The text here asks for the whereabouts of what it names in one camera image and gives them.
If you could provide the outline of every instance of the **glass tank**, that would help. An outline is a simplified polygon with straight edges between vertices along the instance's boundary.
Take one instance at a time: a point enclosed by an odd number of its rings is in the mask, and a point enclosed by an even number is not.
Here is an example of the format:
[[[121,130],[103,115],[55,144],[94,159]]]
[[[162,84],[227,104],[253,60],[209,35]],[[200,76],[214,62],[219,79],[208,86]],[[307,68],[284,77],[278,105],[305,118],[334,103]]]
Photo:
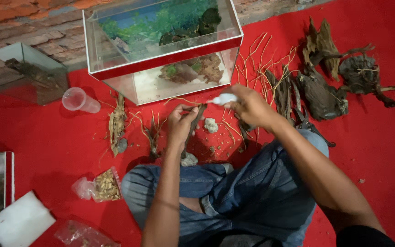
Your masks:
[[[83,12],[90,75],[135,104],[231,82],[243,32],[230,0],[136,0]]]
[[[46,105],[68,89],[67,68],[40,51],[14,43],[0,49],[0,93]]]

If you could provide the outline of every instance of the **jeans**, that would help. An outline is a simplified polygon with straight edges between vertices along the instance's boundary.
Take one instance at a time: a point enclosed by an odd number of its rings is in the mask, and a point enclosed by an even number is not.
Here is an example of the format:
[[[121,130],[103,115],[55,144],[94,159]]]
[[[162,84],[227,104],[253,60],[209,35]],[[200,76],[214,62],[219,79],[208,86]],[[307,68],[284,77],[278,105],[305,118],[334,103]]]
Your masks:
[[[326,142],[298,130],[328,157]],[[141,229],[155,194],[160,167],[138,165],[121,183],[123,197]],[[179,206],[179,246],[194,247],[221,231],[239,230],[302,246],[316,203],[290,157],[274,140],[241,169],[229,164],[180,168],[179,196],[200,198],[205,213]]]

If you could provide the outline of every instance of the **clear plastic cup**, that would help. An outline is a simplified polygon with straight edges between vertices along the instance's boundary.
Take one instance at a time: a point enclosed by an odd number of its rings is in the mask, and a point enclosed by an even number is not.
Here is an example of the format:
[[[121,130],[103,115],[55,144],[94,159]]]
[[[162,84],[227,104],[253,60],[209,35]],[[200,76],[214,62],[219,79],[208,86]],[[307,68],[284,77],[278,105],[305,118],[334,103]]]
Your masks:
[[[85,91],[80,87],[71,87],[68,89],[63,94],[62,104],[70,111],[81,110],[89,113],[100,111],[100,103],[89,95],[86,95]]]

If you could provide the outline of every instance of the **white glue bottle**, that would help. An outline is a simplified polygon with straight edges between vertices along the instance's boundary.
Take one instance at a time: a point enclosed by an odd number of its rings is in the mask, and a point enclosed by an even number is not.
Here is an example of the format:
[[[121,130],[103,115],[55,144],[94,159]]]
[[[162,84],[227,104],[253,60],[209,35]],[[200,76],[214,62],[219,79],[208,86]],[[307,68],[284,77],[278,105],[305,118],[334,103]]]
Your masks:
[[[234,94],[223,93],[220,94],[218,97],[213,98],[212,100],[208,100],[207,103],[213,103],[216,105],[224,105],[228,102],[237,101],[237,96]]]

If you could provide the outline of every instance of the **red floor mat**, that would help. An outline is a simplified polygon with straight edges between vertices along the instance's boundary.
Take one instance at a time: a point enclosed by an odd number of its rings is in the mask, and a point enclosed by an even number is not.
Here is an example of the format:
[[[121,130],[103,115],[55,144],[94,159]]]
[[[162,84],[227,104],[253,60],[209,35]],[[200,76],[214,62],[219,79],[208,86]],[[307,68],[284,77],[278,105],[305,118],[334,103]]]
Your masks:
[[[341,52],[368,43],[376,45],[376,49],[370,54],[374,54],[380,65],[382,83],[395,84],[395,2],[336,0],[246,25],[241,53],[247,55],[254,39],[262,32],[268,32],[268,36],[272,35],[273,38],[264,58],[269,59],[274,51],[274,59],[285,56],[292,46],[297,46],[302,41],[310,15],[317,27],[323,18],[327,18],[331,24],[332,37]],[[260,54],[261,51],[257,51],[255,61]],[[297,69],[297,63],[298,58],[291,64],[292,70]],[[72,72],[69,77],[72,86],[80,86],[94,98],[115,104],[109,96],[109,88],[94,80],[86,70]],[[213,90],[186,98],[203,102],[219,92],[220,90]],[[395,92],[386,94],[395,99]],[[395,109],[385,108],[372,95],[349,95],[348,100],[349,115],[315,124],[324,136],[337,143],[335,148],[330,149],[331,160],[357,184],[388,235],[395,240]],[[126,106],[130,112],[141,111],[144,124],[148,126],[151,110],[155,114],[160,112],[160,119],[164,120],[176,104],[184,103],[172,100],[163,105],[164,102],[144,107],[131,104]],[[134,119],[125,135],[129,145],[133,143],[133,146],[116,158],[112,157],[112,152],[107,151],[109,144],[104,137],[111,111],[111,107],[102,104],[102,109],[97,114],[70,112],[60,102],[41,107],[0,95],[0,151],[10,150],[15,153],[15,196],[19,198],[34,189],[39,199],[58,219],[33,246],[63,246],[53,234],[67,219],[97,227],[123,246],[139,245],[140,230],[124,200],[97,204],[78,199],[71,191],[72,183],[82,175],[97,175],[110,166],[116,166],[120,177],[123,177],[130,168],[148,162],[148,141],[141,133],[137,119]],[[220,121],[222,113],[223,109],[211,105],[206,116]],[[228,123],[235,123],[232,114],[225,114],[225,117]],[[160,149],[165,146],[166,127],[164,125],[162,128]],[[228,160],[240,167],[262,143],[272,140],[272,136],[262,130],[260,145],[253,143],[248,151],[239,155],[236,149],[241,141],[237,134],[234,133],[234,136],[235,146],[222,126],[216,134],[201,129],[190,141],[190,151],[199,160],[213,160],[208,148],[220,145],[222,149],[216,150],[217,160]],[[365,183],[358,183],[359,179],[365,179]],[[307,231],[304,246],[334,246],[334,241],[335,234],[330,223],[317,210]]]

